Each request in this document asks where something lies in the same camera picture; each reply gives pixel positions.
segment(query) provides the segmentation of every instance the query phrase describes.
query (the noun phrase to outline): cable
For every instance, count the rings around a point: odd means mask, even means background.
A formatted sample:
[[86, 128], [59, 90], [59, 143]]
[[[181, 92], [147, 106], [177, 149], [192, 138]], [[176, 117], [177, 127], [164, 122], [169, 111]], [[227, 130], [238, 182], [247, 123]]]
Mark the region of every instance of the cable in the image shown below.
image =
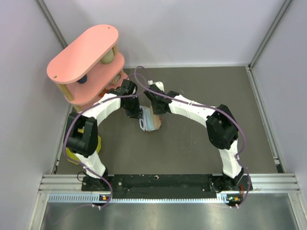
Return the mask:
[[138, 82], [138, 84], [139, 84], [140, 86], [142, 86], [145, 90], [147, 90], [147, 91], [149, 91], [149, 92], [151, 92], [151, 93], [154, 93], [154, 94], [156, 94], [156, 95], [158, 95], [158, 96], [162, 96], [162, 97], [164, 97], [164, 98], [168, 98], [168, 99], [171, 99], [171, 100], [173, 100], [173, 101], [177, 101], [177, 102], [180, 102], [180, 103], [183, 103], [183, 104], [189, 104], [189, 105], [192, 105], [192, 106], [195, 106], [195, 107], [213, 109], [213, 110], [215, 110], [215, 111], [217, 111], [217, 112], [223, 114], [224, 116], [226, 116], [226, 117], [237, 127], [237, 129], [239, 130], [239, 132], [241, 133], [242, 138], [243, 138], [243, 146], [242, 146], [242, 148], [238, 151], [238, 153], [235, 155], [235, 158], [236, 158], [238, 164], [244, 169], [244, 171], [246, 172], [246, 174], [247, 174], [247, 176], [248, 176], [248, 188], [247, 188], [247, 190], [246, 190], [246, 195], [245, 195], [245, 197], [243, 198], [242, 202], [241, 202], [239, 205], [237, 205], [237, 208], [241, 207], [242, 204], [246, 201], [246, 199], [247, 199], [247, 197], [248, 197], [248, 193], [249, 193], [249, 191], [250, 191], [250, 186], [251, 186], [251, 179], [250, 179], [250, 175], [249, 175], [249, 172], [248, 172], [248, 170], [247, 170], [247, 167], [245, 167], [245, 166], [242, 164], [242, 162], [240, 161], [240, 159], [239, 159], [239, 155], [243, 152], [243, 150], [244, 150], [245, 147], [246, 147], [246, 136], [245, 136], [245, 134], [244, 134], [242, 128], [239, 126], [239, 124], [238, 124], [230, 115], [228, 115], [228, 114], [225, 113], [224, 111], [220, 110], [219, 108], [215, 108], [215, 107], [212, 107], [212, 106], [209, 106], [209, 105], [205, 105], [205, 104], [188, 103], [188, 102], [185, 102], [185, 101], [182, 101], [182, 100], [175, 99], [175, 98], [173, 98], [173, 97], [167, 96], [167, 95], [165, 95], [165, 94], [161, 94], [161, 93], [155, 92], [155, 91], [153, 91], [153, 90], [150, 90], [148, 87], [142, 85], [142, 83], [141, 83], [141, 82], [139, 81], [139, 79], [137, 78], [137, 75], [141, 76], [141, 74], [137, 73], [137, 70], [138, 70], [138, 69], [144, 69], [144, 70], [146, 70], [146, 69], [145, 69], [143, 66], [138, 66], [138, 67], [136, 67], [136, 68], [134, 69], [134, 72], [133, 72], [133, 74], [134, 74], [133, 76], [134, 76], [135, 80], [136, 80], [136, 81]]

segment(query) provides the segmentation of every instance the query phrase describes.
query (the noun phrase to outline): metal extrusion profile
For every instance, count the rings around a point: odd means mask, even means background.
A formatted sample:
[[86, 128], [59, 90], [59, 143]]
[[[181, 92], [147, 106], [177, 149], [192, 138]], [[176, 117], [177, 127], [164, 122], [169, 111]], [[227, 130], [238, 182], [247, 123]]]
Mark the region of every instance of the metal extrusion profile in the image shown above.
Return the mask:
[[280, 21], [282, 20], [283, 16], [285, 15], [285, 13], [287, 12], [287, 10], [289, 9], [291, 3], [293, 0], [286, 0], [283, 3], [283, 6], [281, 7], [281, 9], [279, 10], [274, 22], [272, 23], [271, 27], [269, 28], [267, 34], [265, 35], [262, 43], [260, 44], [255, 56], [253, 57], [251, 63], [250, 63], [250, 68], [254, 68], [255, 64], [257, 63], [259, 57], [261, 56], [264, 48], [266, 47], [266, 45], [268, 44], [271, 36], [273, 35], [273, 33], [275, 32], [277, 26], [279, 25]]
[[[274, 174], [251, 174], [253, 191], [250, 193], [300, 193], [295, 174], [274, 173]], [[100, 194], [109, 195], [110, 192], [83, 192], [82, 182], [77, 175], [44, 175], [39, 193], [49, 194]], [[238, 191], [224, 191], [223, 194], [237, 194]]]
[[[100, 194], [50, 194], [49, 203], [105, 203]], [[216, 198], [203, 199], [112, 199], [110, 203], [121, 204], [203, 204], [228, 203], [226, 194], [217, 194]]]

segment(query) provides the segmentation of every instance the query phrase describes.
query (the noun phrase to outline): white wall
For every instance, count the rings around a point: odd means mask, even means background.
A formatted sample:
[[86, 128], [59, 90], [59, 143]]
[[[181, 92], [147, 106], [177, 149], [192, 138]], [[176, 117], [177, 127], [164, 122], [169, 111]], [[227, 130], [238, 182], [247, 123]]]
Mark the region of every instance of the white wall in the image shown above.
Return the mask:
[[285, 169], [307, 202], [307, 1], [295, 0], [254, 72]]
[[68, 43], [93, 25], [115, 26], [126, 67], [249, 64], [283, 2], [45, 0]]
[[46, 74], [61, 47], [35, 1], [3, 0], [0, 15], [0, 229], [23, 230], [68, 103]]

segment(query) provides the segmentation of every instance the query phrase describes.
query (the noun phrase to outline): metal floor panel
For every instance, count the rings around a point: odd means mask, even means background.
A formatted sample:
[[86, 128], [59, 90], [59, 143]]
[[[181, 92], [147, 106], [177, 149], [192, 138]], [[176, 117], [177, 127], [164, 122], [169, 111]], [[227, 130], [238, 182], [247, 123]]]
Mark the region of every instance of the metal floor panel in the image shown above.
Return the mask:
[[[80, 204], [48, 203], [51, 221]], [[41, 230], [298, 230], [287, 194], [252, 194], [238, 209], [225, 204], [110, 204], [82, 207], [57, 225], [44, 217]]]
[[[148, 69], [165, 91], [177, 91], [202, 104], [227, 105], [247, 136], [241, 160], [250, 173], [276, 173], [274, 159], [245, 67]], [[150, 105], [146, 96], [140, 102]], [[143, 132], [139, 121], [117, 110], [100, 126], [100, 159], [110, 174], [221, 173], [219, 152], [207, 130], [179, 115], [162, 116], [158, 131]], [[82, 168], [61, 158], [57, 174], [77, 174]]]

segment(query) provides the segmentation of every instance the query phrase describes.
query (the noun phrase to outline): wooden block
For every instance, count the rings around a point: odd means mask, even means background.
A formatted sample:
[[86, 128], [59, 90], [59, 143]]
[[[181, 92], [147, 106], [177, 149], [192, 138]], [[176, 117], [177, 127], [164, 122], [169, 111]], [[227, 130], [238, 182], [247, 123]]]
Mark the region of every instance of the wooden block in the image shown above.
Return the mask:
[[121, 76], [123, 76], [123, 75], [125, 74], [124, 70], [122, 69], [122, 70], [119, 72], [119, 74], [120, 74]]
[[154, 128], [156, 130], [159, 129], [161, 124], [162, 124], [161, 123], [161, 118], [160, 118], [160, 116], [154, 114], [152, 106], [150, 106], [150, 115], [151, 115], [151, 117], [153, 119], [153, 126], [154, 126]]
[[67, 86], [65, 84], [57, 84], [58, 88], [62, 91], [62, 93], [65, 95], [65, 97], [67, 98], [68, 101], [73, 101], [74, 97], [72, 95], [72, 93], [69, 91], [69, 89], [67, 88]]
[[112, 49], [113, 49], [114, 55], [118, 54], [118, 47], [117, 47], [117, 45], [113, 46]]

